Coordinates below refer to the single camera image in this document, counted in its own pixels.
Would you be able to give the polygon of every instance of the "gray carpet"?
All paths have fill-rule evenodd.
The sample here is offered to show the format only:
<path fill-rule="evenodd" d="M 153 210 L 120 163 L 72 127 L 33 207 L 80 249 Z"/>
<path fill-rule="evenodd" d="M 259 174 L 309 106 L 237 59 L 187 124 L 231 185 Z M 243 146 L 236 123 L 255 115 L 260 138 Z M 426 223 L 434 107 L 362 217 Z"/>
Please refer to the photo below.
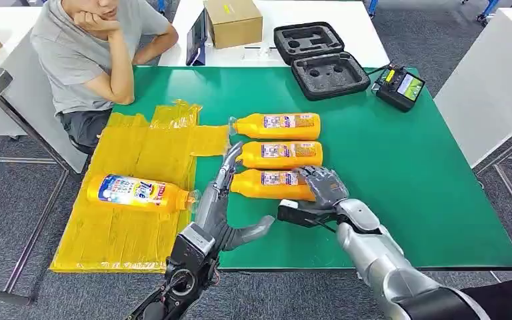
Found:
<path fill-rule="evenodd" d="M 436 94 L 454 66 L 481 31 L 474 22 L 486 0 L 381 0 L 376 30 L 388 55 L 397 63 L 419 68 Z M 176 2 L 166 5 L 173 17 Z M 0 137 L 1 155 L 42 157 L 26 137 Z M 504 165 L 512 179 L 512 161 Z M 60 171 L 46 165 L 0 165 L 0 288 L 18 259 Z M 490 170 L 485 192 L 512 239 L 512 200 L 497 174 Z M 34 304 L 0 303 L 1 319 L 122 319 L 155 288 L 156 274 L 58 274 L 47 270 L 55 252 L 79 181 L 69 178 L 39 238 L 15 292 L 32 295 Z M 512 272 L 430 272 L 458 288 L 512 279 Z M 190 311 L 188 319 L 382 319 L 368 288 L 352 271 L 297 273 L 225 273 Z"/>

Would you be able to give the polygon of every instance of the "detergent bottle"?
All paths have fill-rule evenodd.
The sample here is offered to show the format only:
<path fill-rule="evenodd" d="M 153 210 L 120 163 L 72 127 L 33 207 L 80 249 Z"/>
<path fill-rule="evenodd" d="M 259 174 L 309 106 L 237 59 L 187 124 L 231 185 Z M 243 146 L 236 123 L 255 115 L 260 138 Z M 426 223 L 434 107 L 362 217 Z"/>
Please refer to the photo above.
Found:
<path fill-rule="evenodd" d="M 315 200 L 303 178 L 292 171 L 248 169 L 233 177 L 231 191 L 250 198 Z"/>
<path fill-rule="evenodd" d="M 323 147 L 314 141 L 248 142 L 242 146 L 246 168 L 293 169 L 302 165 L 322 165 Z"/>
<path fill-rule="evenodd" d="M 120 175 L 96 175 L 87 187 L 87 198 L 145 211 L 172 213 L 176 210 L 194 210 L 199 192 L 188 192 L 171 183 Z"/>
<path fill-rule="evenodd" d="M 231 134 L 257 139 L 315 140 L 321 132 L 321 120 L 316 113 L 254 113 L 242 119 L 231 117 L 229 125 Z"/>

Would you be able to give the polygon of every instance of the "robotic arm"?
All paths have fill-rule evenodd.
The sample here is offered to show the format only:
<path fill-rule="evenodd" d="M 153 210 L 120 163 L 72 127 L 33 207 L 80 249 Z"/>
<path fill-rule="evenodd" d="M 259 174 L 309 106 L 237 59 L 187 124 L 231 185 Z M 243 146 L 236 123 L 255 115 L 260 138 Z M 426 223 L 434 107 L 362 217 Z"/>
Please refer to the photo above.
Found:
<path fill-rule="evenodd" d="M 489 319 L 472 298 L 416 270 L 370 208 L 360 200 L 349 199 L 336 172 L 322 167 L 296 171 L 305 178 L 317 202 L 282 200 L 278 220 L 305 227 L 322 225 L 336 232 L 339 244 L 374 291 L 386 318 Z M 336 231 L 325 225 L 332 220 L 338 224 Z"/>
<path fill-rule="evenodd" d="M 218 282 L 219 253 L 268 232 L 275 220 L 272 216 L 243 229 L 234 229 L 227 222 L 228 194 L 241 147 L 238 143 L 226 154 L 215 180 L 201 197 L 195 222 L 178 234 L 162 285 L 127 320 L 181 319 L 202 292 Z M 306 180 L 316 202 L 282 200 L 277 218 L 304 227 L 322 225 L 336 233 L 388 319 L 489 320 L 472 298 L 416 270 L 370 208 L 349 199 L 336 172 L 311 166 L 296 171 Z M 329 221 L 337 222 L 336 230 L 326 225 Z"/>
<path fill-rule="evenodd" d="M 229 191 L 242 143 L 225 155 L 214 181 L 201 196 L 195 222 L 180 232 L 173 245 L 162 285 L 127 320 L 181 319 L 204 290 L 218 282 L 219 253 L 263 237 L 275 218 L 264 216 L 256 225 L 232 228 L 227 222 Z"/>

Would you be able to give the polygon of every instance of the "yellow bag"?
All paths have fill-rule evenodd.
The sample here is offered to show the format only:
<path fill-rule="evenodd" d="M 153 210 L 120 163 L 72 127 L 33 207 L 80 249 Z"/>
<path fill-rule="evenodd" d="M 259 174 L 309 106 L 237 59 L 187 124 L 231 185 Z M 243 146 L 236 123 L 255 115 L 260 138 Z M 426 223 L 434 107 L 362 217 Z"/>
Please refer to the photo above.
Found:
<path fill-rule="evenodd" d="M 193 190 L 194 155 L 221 155 L 227 127 L 198 126 L 201 107 L 176 101 L 158 106 L 152 122 L 113 113 L 101 134 L 71 216 L 52 260 L 56 272 L 165 272 L 176 234 L 189 211 L 153 214 L 105 207 L 86 196 L 94 175 L 117 174 L 173 183 Z"/>

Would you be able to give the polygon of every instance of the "man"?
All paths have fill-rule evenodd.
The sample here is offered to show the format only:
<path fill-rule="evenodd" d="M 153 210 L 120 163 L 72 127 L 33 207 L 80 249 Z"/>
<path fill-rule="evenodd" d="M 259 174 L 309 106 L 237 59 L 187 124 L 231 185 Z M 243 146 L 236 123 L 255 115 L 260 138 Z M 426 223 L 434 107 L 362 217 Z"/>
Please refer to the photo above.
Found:
<path fill-rule="evenodd" d="M 137 51 L 141 35 L 156 35 Z M 146 0 L 48 0 L 31 42 L 50 80 L 56 116 L 79 144 L 95 147 L 113 103 L 134 101 L 132 64 L 177 42 Z"/>

